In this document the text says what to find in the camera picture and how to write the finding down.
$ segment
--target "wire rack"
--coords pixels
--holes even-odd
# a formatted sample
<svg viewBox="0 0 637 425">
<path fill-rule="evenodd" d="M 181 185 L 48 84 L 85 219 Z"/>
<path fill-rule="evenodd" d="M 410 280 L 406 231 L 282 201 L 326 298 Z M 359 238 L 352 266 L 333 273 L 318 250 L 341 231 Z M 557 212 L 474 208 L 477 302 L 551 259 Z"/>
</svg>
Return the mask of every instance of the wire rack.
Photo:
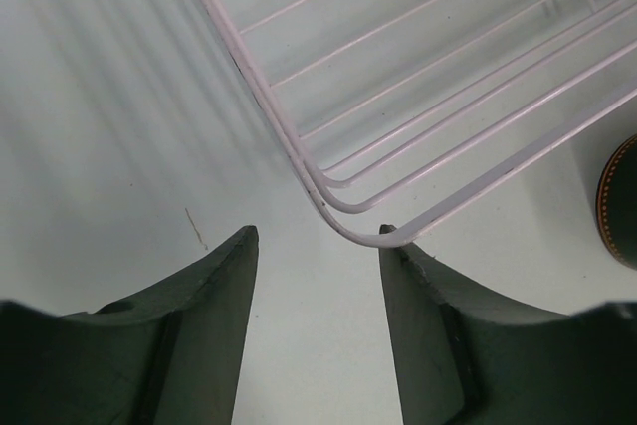
<svg viewBox="0 0 637 425">
<path fill-rule="evenodd" d="M 413 241 L 637 97 L 634 78 L 610 82 L 539 137 L 518 134 L 513 151 L 392 233 L 359 234 L 334 211 L 364 213 L 400 197 L 618 63 L 637 65 L 637 0 L 201 2 L 319 214 L 364 246 Z M 494 106 L 491 124 L 471 122 Z M 469 134 L 448 144 L 459 121 L 470 122 Z M 348 141 L 357 128 L 362 139 Z M 374 177 L 385 183 L 350 193 Z"/>
</svg>

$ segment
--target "black round object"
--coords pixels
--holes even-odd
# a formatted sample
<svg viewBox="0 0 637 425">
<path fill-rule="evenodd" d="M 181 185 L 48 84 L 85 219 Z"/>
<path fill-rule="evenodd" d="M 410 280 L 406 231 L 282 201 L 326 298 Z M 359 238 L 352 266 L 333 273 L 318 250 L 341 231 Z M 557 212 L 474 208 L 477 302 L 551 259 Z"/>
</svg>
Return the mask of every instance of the black round object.
<svg viewBox="0 0 637 425">
<path fill-rule="evenodd" d="M 597 188 L 597 226 L 617 261 L 637 268 L 637 134 L 612 155 Z"/>
</svg>

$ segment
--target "scratch mark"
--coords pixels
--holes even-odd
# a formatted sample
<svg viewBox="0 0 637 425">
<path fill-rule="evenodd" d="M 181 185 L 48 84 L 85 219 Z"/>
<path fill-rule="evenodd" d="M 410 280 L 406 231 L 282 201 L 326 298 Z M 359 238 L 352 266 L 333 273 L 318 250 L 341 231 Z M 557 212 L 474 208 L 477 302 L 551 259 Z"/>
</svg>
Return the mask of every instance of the scratch mark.
<svg viewBox="0 0 637 425">
<path fill-rule="evenodd" d="M 197 229 L 197 226 L 195 226 L 195 222 L 192 220 L 192 216 L 190 216 L 190 211 L 188 211 L 188 208 L 184 208 L 184 209 L 186 210 L 186 216 L 188 216 L 188 221 L 190 221 L 190 224 L 192 225 L 192 229 L 194 229 L 195 233 L 197 234 L 197 239 L 199 240 L 199 243 L 203 246 L 203 249 L 208 251 L 208 245 L 203 242 L 203 238 L 201 237 L 201 233 Z"/>
</svg>

